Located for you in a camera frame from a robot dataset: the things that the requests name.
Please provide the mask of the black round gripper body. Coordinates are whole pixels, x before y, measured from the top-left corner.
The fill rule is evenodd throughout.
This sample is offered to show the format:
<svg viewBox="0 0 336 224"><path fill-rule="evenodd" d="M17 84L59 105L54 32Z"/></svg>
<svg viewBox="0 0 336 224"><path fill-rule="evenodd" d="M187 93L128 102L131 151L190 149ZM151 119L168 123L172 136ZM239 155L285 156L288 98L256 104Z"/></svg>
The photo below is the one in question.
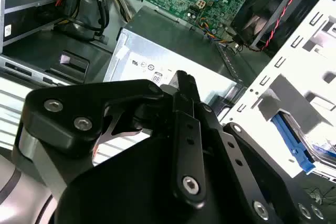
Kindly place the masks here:
<svg viewBox="0 0 336 224"><path fill-rule="evenodd" d="M206 202L196 210L172 193L172 143L142 141L77 177L55 223L252 223L230 172L204 153Z"/></svg>

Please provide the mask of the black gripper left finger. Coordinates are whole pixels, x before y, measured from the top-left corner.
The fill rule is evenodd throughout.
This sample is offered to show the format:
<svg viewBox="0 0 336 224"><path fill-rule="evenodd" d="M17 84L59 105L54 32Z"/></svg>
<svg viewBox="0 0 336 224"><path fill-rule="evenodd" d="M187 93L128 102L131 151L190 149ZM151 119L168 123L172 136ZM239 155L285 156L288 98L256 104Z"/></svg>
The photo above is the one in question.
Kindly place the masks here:
<svg viewBox="0 0 336 224"><path fill-rule="evenodd" d="M177 71L169 94L149 80L37 89L24 103L16 145L60 200L80 175L154 138L172 143L173 195L193 209L205 204L200 122Z"/></svg>

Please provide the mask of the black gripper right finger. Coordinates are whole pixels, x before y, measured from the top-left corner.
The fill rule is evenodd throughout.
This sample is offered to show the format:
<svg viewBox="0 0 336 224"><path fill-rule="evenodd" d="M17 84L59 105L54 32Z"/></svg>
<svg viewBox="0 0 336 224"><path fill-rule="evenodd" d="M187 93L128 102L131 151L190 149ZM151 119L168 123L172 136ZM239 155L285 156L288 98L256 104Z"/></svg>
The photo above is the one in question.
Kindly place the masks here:
<svg viewBox="0 0 336 224"><path fill-rule="evenodd" d="M236 123L220 125L188 80L200 122L207 202L201 223L328 223L312 198Z"/></svg>

